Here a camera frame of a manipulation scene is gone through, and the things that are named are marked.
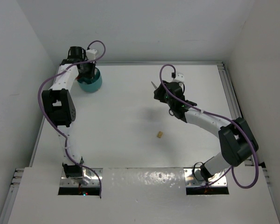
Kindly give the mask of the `metal base plate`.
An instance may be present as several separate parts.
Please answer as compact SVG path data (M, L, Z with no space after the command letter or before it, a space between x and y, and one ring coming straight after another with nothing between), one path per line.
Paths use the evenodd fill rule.
M206 184L208 184L211 188L227 187L227 179L224 174L224 170L216 173L214 176L208 179L208 182L206 182L200 176L200 168L184 169L185 184L187 188L204 187Z
M62 171L59 187L82 187L82 188L94 188L99 187L99 180L102 180L102 169L94 169L98 171L98 177L89 169L82 168L81 177L69 177L67 178L65 172Z

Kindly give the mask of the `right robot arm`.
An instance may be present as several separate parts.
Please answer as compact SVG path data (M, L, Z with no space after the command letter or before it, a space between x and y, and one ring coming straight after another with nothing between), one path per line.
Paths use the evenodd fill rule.
M200 166L195 173L198 181L208 182L216 173L234 168L250 156L256 156L258 143L245 119L234 120L213 115L196 108L196 103L185 99L184 90L177 82L163 81L155 87L154 99L169 106L169 113L177 119L198 126L219 139L221 151Z

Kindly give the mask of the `teal divided pen holder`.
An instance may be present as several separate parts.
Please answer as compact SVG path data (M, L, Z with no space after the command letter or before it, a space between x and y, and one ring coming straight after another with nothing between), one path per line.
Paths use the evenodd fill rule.
M100 70L95 68L95 77L93 79L80 78L77 80L80 88L87 93L94 93L102 86L102 76Z

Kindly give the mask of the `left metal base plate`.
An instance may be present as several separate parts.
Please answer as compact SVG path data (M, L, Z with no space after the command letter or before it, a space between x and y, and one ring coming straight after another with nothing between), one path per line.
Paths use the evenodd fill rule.
M69 177L67 178L65 172L62 171L59 187L82 187L82 188L94 188L99 187L99 180L102 180L102 169L94 169L98 171L98 177L89 169L82 168L81 177Z

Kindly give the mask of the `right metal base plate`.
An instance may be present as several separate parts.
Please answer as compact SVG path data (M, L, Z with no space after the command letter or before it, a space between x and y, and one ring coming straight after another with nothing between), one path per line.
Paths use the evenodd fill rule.
M184 169L185 184L187 188L204 187L206 184L208 184L211 188L227 187L227 179L224 174L224 170L216 173L214 176L208 179L208 182L206 182L200 176L200 168Z

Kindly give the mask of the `aluminium table frame rail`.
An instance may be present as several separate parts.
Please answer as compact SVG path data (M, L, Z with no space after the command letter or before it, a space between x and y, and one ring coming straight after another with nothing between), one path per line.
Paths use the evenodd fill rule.
M211 61L175 61L175 62L165 62L165 61L139 61L139 62L97 62L98 66L113 66L113 65L165 65L172 64L176 65L215 65L224 66L223 62L211 62Z

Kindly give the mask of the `tan pencil sharpener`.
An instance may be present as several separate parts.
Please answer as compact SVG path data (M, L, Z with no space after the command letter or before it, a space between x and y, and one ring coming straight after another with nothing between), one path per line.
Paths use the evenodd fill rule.
M163 132L162 131L159 131L158 133L157 133L157 137L158 138L161 138L163 136Z

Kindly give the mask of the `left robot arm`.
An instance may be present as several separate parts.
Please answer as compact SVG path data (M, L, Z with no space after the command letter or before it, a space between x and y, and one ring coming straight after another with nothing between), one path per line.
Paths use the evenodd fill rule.
M63 152L63 171L66 178L76 182L83 181L85 172L83 157L70 140L72 123L77 112L70 95L74 81L92 84L96 79L96 62L87 63L87 51L82 47L72 46L68 56L63 59L53 85L41 93L45 114L58 129L58 138Z

